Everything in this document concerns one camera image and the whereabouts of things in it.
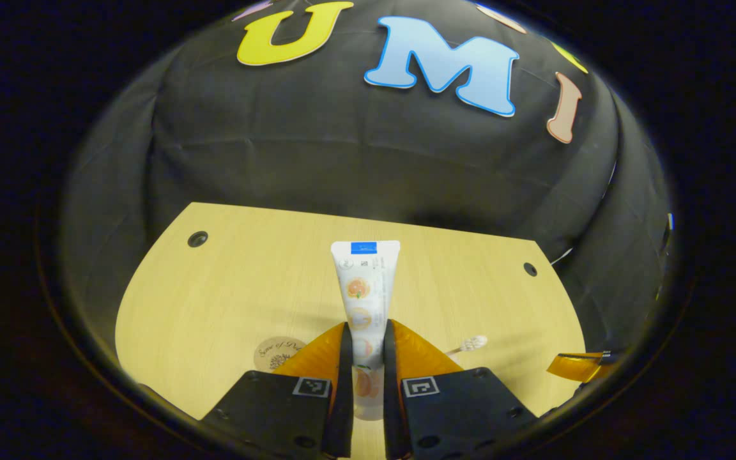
yellow letter u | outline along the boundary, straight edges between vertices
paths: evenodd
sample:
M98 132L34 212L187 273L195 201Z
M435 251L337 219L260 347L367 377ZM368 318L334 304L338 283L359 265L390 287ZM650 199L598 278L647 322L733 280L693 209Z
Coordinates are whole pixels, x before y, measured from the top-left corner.
M272 45L272 36L280 21L293 11L284 11L255 20L246 26L246 35L237 49L237 60L246 65L266 65L291 61L311 54L323 46L334 30L339 12L354 6L351 2L319 3L309 6L312 13L305 34L292 43Z

round coaster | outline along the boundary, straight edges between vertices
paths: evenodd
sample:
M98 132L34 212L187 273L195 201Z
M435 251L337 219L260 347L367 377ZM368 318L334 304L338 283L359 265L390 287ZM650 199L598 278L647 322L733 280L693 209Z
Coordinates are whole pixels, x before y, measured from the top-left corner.
M254 368L260 372L272 372L286 363L286 359L297 355L304 346L303 341L292 337L266 339L254 349Z

black background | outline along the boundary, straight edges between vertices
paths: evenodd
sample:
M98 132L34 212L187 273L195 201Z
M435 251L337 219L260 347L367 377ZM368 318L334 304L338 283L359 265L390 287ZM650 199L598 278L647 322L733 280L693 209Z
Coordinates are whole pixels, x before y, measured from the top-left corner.
M736 457L736 4L500 3L585 50L630 95L678 180L677 228L698 275L658 361L567 438L590 440L588 457ZM111 96L241 5L0 3L0 457L196 456L67 345L38 280L33 215L52 207ZM540 456L576 457L567 438Z

blue label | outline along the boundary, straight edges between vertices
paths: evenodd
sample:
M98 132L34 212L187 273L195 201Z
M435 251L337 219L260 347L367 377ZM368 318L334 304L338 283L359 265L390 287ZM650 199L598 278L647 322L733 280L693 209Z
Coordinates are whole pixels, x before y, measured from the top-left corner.
M376 241L351 243L351 254L376 254Z

letter m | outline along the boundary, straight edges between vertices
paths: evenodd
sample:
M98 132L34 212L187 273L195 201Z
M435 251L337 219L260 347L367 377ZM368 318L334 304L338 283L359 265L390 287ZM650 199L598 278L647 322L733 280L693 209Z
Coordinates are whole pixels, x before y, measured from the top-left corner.
M388 39L379 66L365 73L365 81L391 88L411 88L417 77L409 71L411 56L417 59L427 87L441 93L456 77L470 69L467 84L456 88L456 96L500 116L513 116L510 102L510 73L519 53L489 38L474 37L455 49L433 26L409 17L382 17Z

